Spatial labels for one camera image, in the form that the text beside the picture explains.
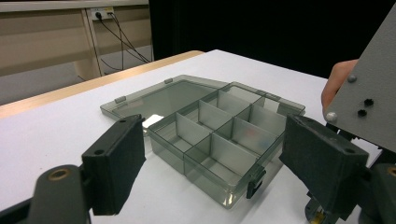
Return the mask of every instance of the electrical outlet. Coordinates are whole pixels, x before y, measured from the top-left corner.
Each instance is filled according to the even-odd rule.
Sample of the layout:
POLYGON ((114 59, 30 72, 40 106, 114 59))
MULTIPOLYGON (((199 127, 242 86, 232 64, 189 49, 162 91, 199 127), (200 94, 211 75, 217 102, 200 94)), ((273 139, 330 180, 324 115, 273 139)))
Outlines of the electrical outlet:
POLYGON ((93 21, 99 21, 96 13, 100 13, 102 15, 102 20, 111 20, 111 16, 109 13, 114 13, 113 7, 93 7, 91 8, 91 15, 93 21))

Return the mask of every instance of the white table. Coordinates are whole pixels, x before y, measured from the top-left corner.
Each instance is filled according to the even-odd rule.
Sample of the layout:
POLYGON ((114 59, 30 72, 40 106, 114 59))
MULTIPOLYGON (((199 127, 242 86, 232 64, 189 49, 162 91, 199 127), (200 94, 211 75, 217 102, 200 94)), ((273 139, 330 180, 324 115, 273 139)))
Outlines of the white table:
MULTIPOLYGON (((36 179, 48 169, 81 165, 81 154, 114 123, 100 105, 182 74, 271 92, 305 105, 306 116, 325 123, 319 98, 326 79, 210 51, 0 119, 0 210, 32 197, 36 179)), ((93 223, 307 223, 307 189, 286 166, 267 189, 226 210, 146 146, 147 161, 120 214, 92 216, 93 223)), ((358 212, 345 223, 356 223, 358 212)))

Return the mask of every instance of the wire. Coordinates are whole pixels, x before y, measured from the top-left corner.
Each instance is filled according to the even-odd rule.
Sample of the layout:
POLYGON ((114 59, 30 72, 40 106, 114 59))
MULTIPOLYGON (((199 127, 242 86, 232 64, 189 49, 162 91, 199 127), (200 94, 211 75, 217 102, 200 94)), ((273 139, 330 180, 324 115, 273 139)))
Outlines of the wire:
POLYGON ((120 40, 121 40, 121 66, 122 66, 122 70, 123 70, 123 43, 122 43, 121 27, 120 27, 119 20, 114 19, 113 13, 110 13, 110 15, 111 15, 111 18, 113 18, 113 20, 115 20, 115 23, 116 23, 117 26, 119 27, 119 31, 120 31, 120 40))
POLYGON ((106 63, 103 59, 100 59, 100 60, 102 60, 102 62, 105 64, 105 65, 107 65, 109 68, 112 68, 112 69, 114 69, 114 70, 117 70, 117 71, 122 71, 123 69, 119 69, 119 68, 115 68, 115 67, 112 67, 112 66, 110 66, 108 63, 106 63))
MULTIPOLYGON (((112 32, 102 21, 100 21, 102 23, 103 26, 105 26, 105 28, 111 33, 113 34, 118 40, 121 40, 116 34, 114 34, 114 32, 112 32)), ((125 43, 124 41, 122 41, 122 43, 124 45, 126 45, 127 47, 129 47, 130 49, 136 51, 133 47, 131 47, 129 44, 125 43)), ((130 51, 128 51, 128 49, 126 50, 129 54, 131 54, 132 56, 134 56, 137 60, 142 61, 143 63, 147 63, 146 61, 144 61, 142 58, 139 58, 137 56, 135 56, 134 54, 132 54, 130 51)))
POLYGON ((136 50, 136 48, 134 47, 134 45, 133 45, 133 44, 131 43, 131 41, 128 39, 128 36, 126 36, 126 34, 122 31, 122 29, 121 29, 121 27, 120 27, 119 20, 117 19, 116 14, 114 14, 114 13, 109 13, 109 15, 111 16, 111 18, 113 18, 114 22, 119 26, 121 33, 125 36, 126 40, 128 41, 128 43, 129 43, 130 46, 128 46, 128 45, 127 45, 127 46, 130 47, 134 52, 136 52, 136 53, 140 56, 140 58, 141 58, 143 61, 145 61, 146 63, 150 63, 150 61, 149 61, 145 56, 143 56, 142 54, 140 54, 140 53, 136 50))

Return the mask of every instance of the bolt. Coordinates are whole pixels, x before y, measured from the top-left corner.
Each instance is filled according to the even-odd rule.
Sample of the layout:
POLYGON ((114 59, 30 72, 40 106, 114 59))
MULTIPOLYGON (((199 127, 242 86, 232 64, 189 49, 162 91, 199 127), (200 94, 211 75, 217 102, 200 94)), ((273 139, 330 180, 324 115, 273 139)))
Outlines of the bolt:
POLYGON ((366 115, 367 115, 367 111, 366 110, 361 109, 361 110, 358 111, 358 116, 360 118, 362 118, 362 117, 364 117, 366 115))
POLYGON ((356 76, 350 75, 349 77, 347 77, 346 80, 347 80, 349 83, 352 83, 352 82, 355 82, 357 79, 358 79, 358 78, 357 78, 356 76))
POLYGON ((373 105, 373 104, 374 104, 374 100, 373 99, 366 99, 364 101, 364 105, 365 106, 370 106, 370 105, 373 105))
POLYGON ((327 121, 336 121, 337 120, 337 114, 334 113, 334 112, 327 113, 326 120, 327 121))

